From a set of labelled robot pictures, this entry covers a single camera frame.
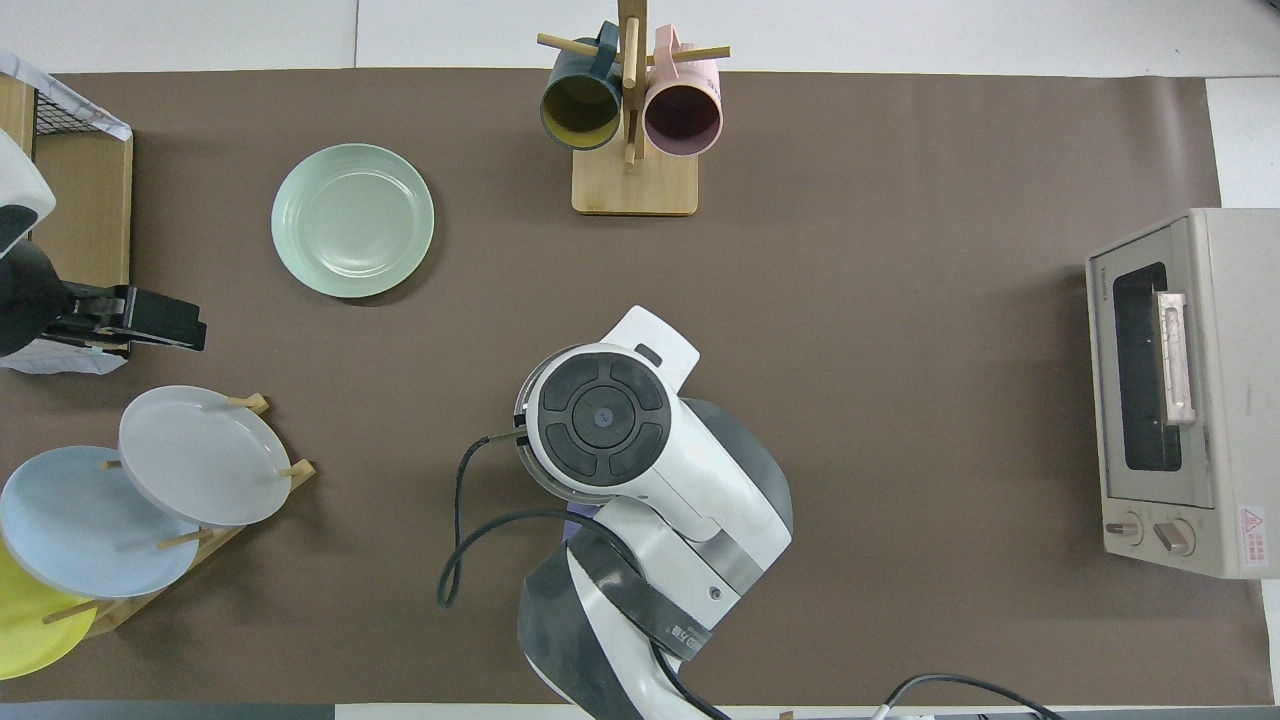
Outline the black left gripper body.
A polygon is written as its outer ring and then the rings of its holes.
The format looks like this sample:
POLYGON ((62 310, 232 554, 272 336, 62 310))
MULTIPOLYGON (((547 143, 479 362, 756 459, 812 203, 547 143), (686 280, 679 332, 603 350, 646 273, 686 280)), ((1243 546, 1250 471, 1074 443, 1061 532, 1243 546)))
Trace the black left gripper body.
POLYGON ((125 337, 106 323, 123 305, 114 287, 61 281, 42 249, 19 240, 1 260, 1 355, 23 350, 50 325, 64 345, 123 347, 125 337))

